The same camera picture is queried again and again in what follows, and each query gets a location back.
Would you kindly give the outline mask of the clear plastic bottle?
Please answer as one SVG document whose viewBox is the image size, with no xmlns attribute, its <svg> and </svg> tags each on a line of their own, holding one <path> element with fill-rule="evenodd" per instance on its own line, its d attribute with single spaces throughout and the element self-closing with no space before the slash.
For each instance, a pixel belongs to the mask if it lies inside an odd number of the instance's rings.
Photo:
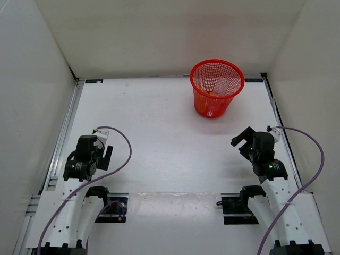
<svg viewBox="0 0 340 255">
<path fill-rule="evenodd" d="M 216 83 L 214 85 L 214 91 L 216 92 L 217 97 L 225 96 L 228 85 L 229 85 L 229 79 L 225 77 L 221 77 L 221 76 L 216 79 Z M 222 103 L 221 99 L 215 99 L 214 104 L 213 104 L 213 109 L 218 110 L 221 103 Z"/>
</svg>

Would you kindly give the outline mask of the orange juice bottle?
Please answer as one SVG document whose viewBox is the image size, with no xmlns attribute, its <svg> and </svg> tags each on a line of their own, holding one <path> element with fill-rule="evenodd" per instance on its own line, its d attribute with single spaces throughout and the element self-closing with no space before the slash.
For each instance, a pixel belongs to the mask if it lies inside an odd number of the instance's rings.
<svg viewBox="0 0 340 255">
<path fill-rule="evenodd" d="M 217 97 L 216 92 L 214 91 L 214 88 L 211 86 L 206 86 L 203 84 L 198 84 L 197 85 L 198 89 L 203 92 L 205 95 L 209 95 L 209 96 L 213 96 L 213 97 Z"/>
</svg>

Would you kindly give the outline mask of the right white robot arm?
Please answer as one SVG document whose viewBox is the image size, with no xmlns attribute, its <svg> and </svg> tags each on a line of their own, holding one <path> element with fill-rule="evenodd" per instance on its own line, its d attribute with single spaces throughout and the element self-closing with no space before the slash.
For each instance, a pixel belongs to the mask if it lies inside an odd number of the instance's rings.
<svg viewBox="0 0 340 255">
<path fill-rule="evenodd" d="M 231 140 L 240 154 L 248 160 L 260 184 L 244 186 L 240 191 L 239 207 L 252 212 L 265 234 L 259 244 L 262 253 L 268 238 L 273 243 L 270 254 L 325 254 L 321 244 L 314 243 L 305 230 L 293 200 L 307 188 L 290 191 L 288 173 L 282 161 L 275 158 L 274 146 L 280 140 L 281 127 L 268 126 L 265 132 L 247 127 Z"/>
</svg>

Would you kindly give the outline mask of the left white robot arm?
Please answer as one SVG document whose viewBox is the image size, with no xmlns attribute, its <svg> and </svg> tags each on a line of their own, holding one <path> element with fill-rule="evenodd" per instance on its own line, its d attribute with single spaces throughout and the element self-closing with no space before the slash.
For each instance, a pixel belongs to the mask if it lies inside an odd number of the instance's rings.
<svg viewBox="0 0 340 255">
<path fill-rule="evenodd" d="M 108 170 L 113 147 L 106 145 L 108 130 L 96 129 L 78 138 L 67 157 L 61 201 L 44 227 L 36 254 L 87 254 L 89 232 L 98 213 L 111 208 L 108 188 L 96 186 L 97 170 Z"/>
</svg>

